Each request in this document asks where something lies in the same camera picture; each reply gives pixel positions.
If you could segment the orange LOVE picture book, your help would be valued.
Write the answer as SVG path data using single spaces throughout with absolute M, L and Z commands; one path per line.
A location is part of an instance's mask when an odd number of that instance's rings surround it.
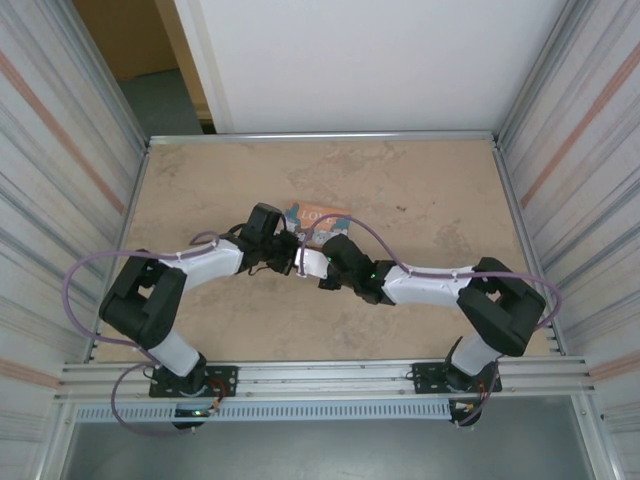
M 350 221 L 347 216 L 349 213 L 345 210 L 305 202 L 292 202 L 284 211 L 287 230 L 294 233 L 300 242 L 312 229 L 306 247 L 315 250 L 320 250 L 336 235 L 348 235 Z

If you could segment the aluminium table end bar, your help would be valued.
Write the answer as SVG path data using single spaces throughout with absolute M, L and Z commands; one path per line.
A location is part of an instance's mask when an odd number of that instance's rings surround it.
M 489 141 L 491 131 L 431 130 L 397 132 L 313 132 L 152 136 L 149 146 L 189 144 L 259 144 L 341 141 Z

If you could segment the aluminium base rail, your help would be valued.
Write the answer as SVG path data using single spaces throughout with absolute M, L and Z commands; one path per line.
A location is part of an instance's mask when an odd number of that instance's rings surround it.
M 234 400 L 356 400 L 413 396 L 412 360 L 239 362 L 226 390 Z M 54 399 L 98 403 L 109 399 L 116 380 L 118 398 L 148 398 L 151 371 L 130 373 L 129 363 L 69 364 Z M 592 395 L 595 384 L 586 361 L 572 356 L 525 356 L 499 361 L 492 396 Z

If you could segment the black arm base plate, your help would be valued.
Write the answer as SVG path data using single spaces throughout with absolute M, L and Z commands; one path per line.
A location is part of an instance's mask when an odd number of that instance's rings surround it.
M 151 398 L 234 397 L 239 369 L 236 366 L 199 365 L 181 377 L 165 367 L 151 375 Z
M 420 362 L 411 365 L 405 378 L 413 383 L 416 394 L 479 394 L 493 385 L 503 390 L 496 373 L 496 362 L 487 364 L 479 374 L 470 376 L 445 362 Z

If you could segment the aluminium table side rail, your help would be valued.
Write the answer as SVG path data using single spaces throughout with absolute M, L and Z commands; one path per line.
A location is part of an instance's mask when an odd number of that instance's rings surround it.
M 123 250 L 124 247 L 126 246 L 126 242 L 129 235 L 131 223 L 133 221 L 133 216 L 135 213 L 135 208 L 137 205 L 139 193 L 140 193 L 144 176 L 146 173 L 146 169 L 148 166 L 150 153 L 151 153 L 151 145 L 150 143 L 148 143 L 146 145 L 144 156 L 142 157 L 137 175 L 135 177 L 133 189 L 131 191 L 131 196 L 129 198 L 129 202 L 123 216 L 122 228 L 120 229 L 119 237 L 116 242 L 116 247 L 115 247 L 116 250 Z M 119 257 L 111 257 L 111 259 L 107 264 L 107 266 L 109 267 L 109 270 L 103 285 L 103 291 L 102 291 L 103 295 L 105 295 L 108 292 L 109 288 L 111 287 L 116 276 L 116 271 L 118 270 L 118 265 L 119 265 Z M 96 313 L 96 319 L 94 321 L 93 326 L 94 326 L 94 333 L 96 334 L 102 333 L 102 320 L 97 316 L 97 313 Z M 89 346 L 87 347 L 85 352 L 85 358 L 84 358 L 85 362 L 91 362 L 94 360 L 96 355 L 96 350 L 100 344 L 98 340 L 89 340 L 89 342 L 90 342 Z
M 497 144 L 493 145 L 492 149 L 493 157 L 496 163 L 496 168 L 500 177 L 500 181 L 504 190 L 504 195 L 508 204 L 508 208 L 514 223 L 516 235 L 524 255 L 527 271 L 535 277 L 539 277 L 545 280 L 545 274 L 543 273 L 541 263 L 538 259 L 537 253 L 533 246 L 533 242 L 529 236 L 526 221 L 524 218 L 523 209 L 517 198 L 510 173 L 507 168 L 507 164 L 502 151 L 498 148 Z M 550 344 L 550 351 L 554 355 L 565 356 L 565 348 L 563 345 L 562 333 L 555 325 L 554 318 L 549 324 L 543 328 L 545 337 Z

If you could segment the aluminium frame post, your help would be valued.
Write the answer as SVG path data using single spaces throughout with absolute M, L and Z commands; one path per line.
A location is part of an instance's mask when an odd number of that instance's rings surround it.
M 500 128 L 495 132 L 494 141 L 499 149 L 504 149 L 519 125 L 524 120 L 531 104 L 542 88 L 546 78 L 554 68 L 565 49 L 572 32 L 593 0 L 566 0 L 558 19 L 536 58 L 522 88 L 509 109 Z
M 79 20 L 86 31 L 87 49 L 95 57 L 96 72 L 100 73 L 100 93 L 106 95 L 110 112 L 127 140 L 145 152 L 149 137 L 144 133 L 135 112 L 120 88 L 119 81 L 131 80 L 133 61 L 141 52 L 137 40 L 143 35 L 137 28 L 136 13 L 140 7 L 135 0 L 71 0 Z

